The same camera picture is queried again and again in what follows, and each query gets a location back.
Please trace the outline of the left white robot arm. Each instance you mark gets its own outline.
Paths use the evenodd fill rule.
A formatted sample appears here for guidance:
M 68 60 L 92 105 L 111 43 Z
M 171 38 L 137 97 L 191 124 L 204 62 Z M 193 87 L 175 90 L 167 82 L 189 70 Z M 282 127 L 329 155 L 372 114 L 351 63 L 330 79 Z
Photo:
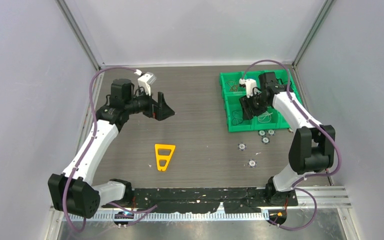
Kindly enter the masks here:
M 162 92 L 158 92 L 157 100 L 153 99 L 151 85 L 155 81 L 156 78 L 147 73 L 138 78 L 138 88 L 126 78 L 112 82 L 105 104 L 96 112 L 96 122 L 88 139 L 63 172 L 52 174 L 48 180 L 56 210 L 90 219 L 99 207 L 111 202 L 115 201 L 121 207 L 128 207 L 133 202 L 130 182 L 111 179 L 93 186 L 93 179 L 105 152 L 131 115 L 142 113 L 157 121 L 175 115 Z

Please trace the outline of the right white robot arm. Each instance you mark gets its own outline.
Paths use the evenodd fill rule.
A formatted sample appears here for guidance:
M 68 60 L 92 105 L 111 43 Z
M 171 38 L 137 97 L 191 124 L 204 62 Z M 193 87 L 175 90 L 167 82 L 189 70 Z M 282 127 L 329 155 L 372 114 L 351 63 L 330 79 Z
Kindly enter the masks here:
M 242 118 L 250 120 L 277 110 L 294 133 L 288 153 L 288 164 L 265 185 L 265 201 L 279 205 L 290 197 L 295 186 L 307 177 L 325 175 L 334 164 L 335 129 L 323 125 L 299 102 L 291 83 L 279 83 L 274 72 L 264 72 L 258 80 L 241 78 L 239 86 L 245 95 L 239 99 Z

